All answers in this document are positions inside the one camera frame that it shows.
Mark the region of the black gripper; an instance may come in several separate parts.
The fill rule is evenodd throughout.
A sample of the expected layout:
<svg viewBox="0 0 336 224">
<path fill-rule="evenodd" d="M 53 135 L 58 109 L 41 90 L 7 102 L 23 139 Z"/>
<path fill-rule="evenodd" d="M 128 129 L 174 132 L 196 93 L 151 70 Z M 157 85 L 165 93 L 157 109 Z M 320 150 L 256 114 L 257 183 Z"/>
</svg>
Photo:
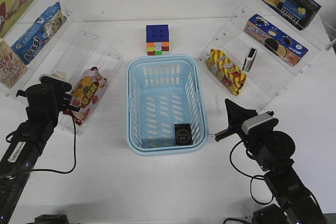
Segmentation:
<svg viewBox="0 0 336 224">
<path fill-rule="evenodd" d="M 217 142 L 233 134 L 238 134 L 246 120 L 258 115 L 256 110 L 245 109 L 230 99 L 225 99 L 225 105 L 228 115 L 228 128 L 215 133 L 215 141 Z"/>
<path fill-rule="evenodd" d="M 18 90 L 17 97 L 27 99 L 26 108 L 29 119 L 58 119 L 63 111 L 80 110 L 79 105 L 71 105 L 71 84 L 52 76 L 40 77 L 40 83 L 28 87 L 26 90 Z"/>
</svg>

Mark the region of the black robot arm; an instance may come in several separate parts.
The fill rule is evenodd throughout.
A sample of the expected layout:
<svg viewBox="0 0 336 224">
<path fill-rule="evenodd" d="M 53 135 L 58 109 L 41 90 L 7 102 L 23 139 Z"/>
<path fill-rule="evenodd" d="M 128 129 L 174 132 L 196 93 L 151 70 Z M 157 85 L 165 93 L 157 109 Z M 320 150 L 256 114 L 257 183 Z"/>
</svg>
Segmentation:
<svg viewBox="0 0 336 224">
<path fill-rule="evenodd" d="M 215 134 L 220 141 L 237 134 L 249 158 L 265 172 L 266 183 L 276 204 L 265 203 L 255 211 L 252 223 L 327 223 L 312 192 L 293 169 L 295 143 L 286 133 L 274 128 L 279 120 L 272 111 L 259 114 L 225 99 L 228 128 Z"/>
<path fill-rule="evenodd" d="M 71 84 L 48 75 L 39 80 L 16 93 L 27 99 L 27 120 L 6 137 L 9 147 L 1 159 L 1 223 L 9 223 L 30 173 L 58 125 L 59 113 L 78 110 L 70 105 Z"/>
</svg>

